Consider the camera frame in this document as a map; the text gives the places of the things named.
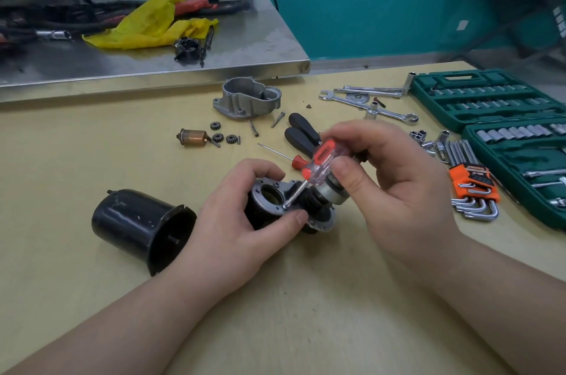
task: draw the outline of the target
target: copper cylinder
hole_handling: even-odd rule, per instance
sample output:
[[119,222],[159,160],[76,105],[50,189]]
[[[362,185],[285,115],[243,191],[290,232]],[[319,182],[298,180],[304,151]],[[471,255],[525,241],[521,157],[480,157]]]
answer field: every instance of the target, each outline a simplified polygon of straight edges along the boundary
[[208,135],[204,130],[181,129],[177,134],[181,145],[197,145],[202,147],[208,141]]

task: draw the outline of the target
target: green toolbox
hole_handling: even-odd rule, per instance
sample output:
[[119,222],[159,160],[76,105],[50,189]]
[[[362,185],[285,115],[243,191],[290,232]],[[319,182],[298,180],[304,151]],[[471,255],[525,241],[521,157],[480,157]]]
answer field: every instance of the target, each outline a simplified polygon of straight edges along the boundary
[[434,72],[411,92],[529,213],[566,229],[566,106],[502,70]]

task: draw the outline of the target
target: yellow table surface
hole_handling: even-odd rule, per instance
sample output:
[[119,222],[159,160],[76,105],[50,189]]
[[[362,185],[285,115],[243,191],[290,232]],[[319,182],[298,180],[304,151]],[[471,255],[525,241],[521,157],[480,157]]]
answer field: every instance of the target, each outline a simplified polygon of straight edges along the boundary
[[[284,138],[287,118],[270,128],[280,111],[299,112],[324,130],[364,113],[317,99],[322,89],[400,87],[409,70],[465,69],[455,62],[271,80],[283,91],[282,105],[255,120],[258,138],[247,122],[213,109],[220,85],[1,105],[0,371],[149,278],[144,263],[91,229],[108,189],[139,190],[198,212],[244,157],[269,159],[299,179],[290,161],[257,146],[297,154]],[[384,101],[421,117],[414,127],[384,118],[407,132],[442,129],[413,97]],[[216,120],[224,135],[241,135],[242,145],[191,148],[175,139],[182,127],[207,130]],[[566,236],[505,195],[500,208],[490,224],[455,215],[467,235],[566,279]],[[510,373],[445,303],[378,249],[351,200],[337,218],[328,234],[300,235],[214,308],[169,373]]]

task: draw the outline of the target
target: black metal cylinder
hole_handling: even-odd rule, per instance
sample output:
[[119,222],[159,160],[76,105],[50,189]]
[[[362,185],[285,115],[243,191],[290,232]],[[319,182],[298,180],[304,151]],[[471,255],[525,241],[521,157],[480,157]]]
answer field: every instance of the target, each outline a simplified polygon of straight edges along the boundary
[[92,230],[107,243],[145,262],[151,276],[179,255],[196,214],[135,190],[108,191],[92,215]]

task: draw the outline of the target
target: green case on metal table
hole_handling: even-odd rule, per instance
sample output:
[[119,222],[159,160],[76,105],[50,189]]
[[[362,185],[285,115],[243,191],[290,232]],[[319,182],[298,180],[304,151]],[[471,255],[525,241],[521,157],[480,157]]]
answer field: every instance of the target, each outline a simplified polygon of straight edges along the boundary
[[[502,70],[421,74],[414,79],[412,93],[446,128],[462,133],[462,137],[470,141],[478,159],[529,213],[551,228],[566,229],[566,209],[548,202],[549,199],[566,198],[566,186],[540,189],[531,186],[558,181],[559,176],[533,179],[522,176],[526,171],[566,168],[566,154],[560,150],[566,147],[566,135],[485,143],[476,133],[529,125],[542,125],[551,130],[550,124],[566,125],[564,104]],[[538,99],[540,103],[531,104],[530,99]],[[490,107],[486,107],[483,104],[499,100],[513,105],[495,107],[489,103]],[[480,108],[465,109],[460,105],[472,102]]]

